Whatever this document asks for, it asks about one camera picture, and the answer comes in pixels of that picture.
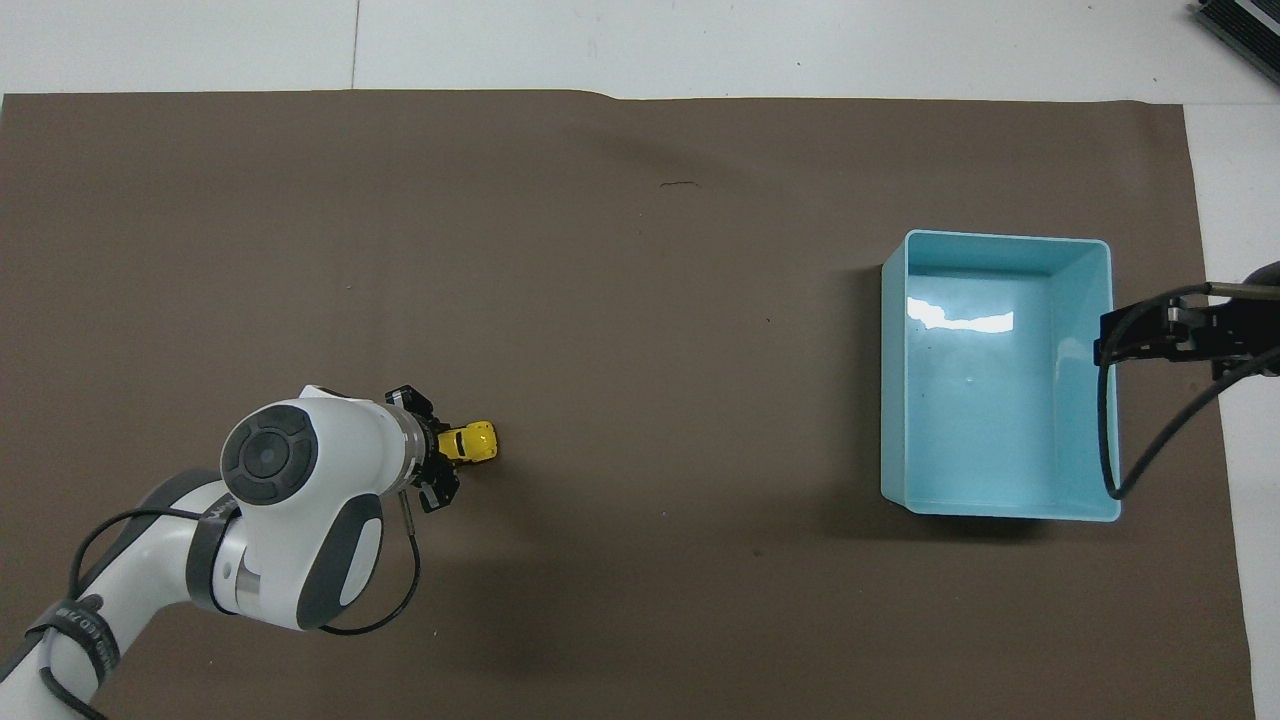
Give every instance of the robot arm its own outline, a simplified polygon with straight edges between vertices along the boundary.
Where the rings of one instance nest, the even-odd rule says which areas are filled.
[[[408,486],[428,511],[447,506],[458,486],[438,452],[435,434],[448,425],[431,404],[408,386],[387,400],[307,386],[242,420],[220,473],[191,470],[152,491],[143,509],[186,516],[129,520],[73,582],[73,597],[51,607],[0,667],[0,716],[83,715],[54,696],[41,666],[87,702],[151,616],[175,602],[296,630],[337,618],[376,564],[379,498],[402,493],[407,518]]]

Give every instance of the light blue container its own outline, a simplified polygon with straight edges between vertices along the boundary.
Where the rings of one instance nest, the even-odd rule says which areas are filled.
[[[1120,515],[1098,468],[1106,243],[913,231],[881,297],[884,497],[931,515]],[[1115,405],[1112,382],[1111,447]]]

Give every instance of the toy car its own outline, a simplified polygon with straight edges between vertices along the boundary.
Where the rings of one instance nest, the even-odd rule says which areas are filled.
[[[452,428],[435,436],[440,452],[451,462],[484,462],[498,456],[498,434],[493,423],[479,420],[462,428]]]

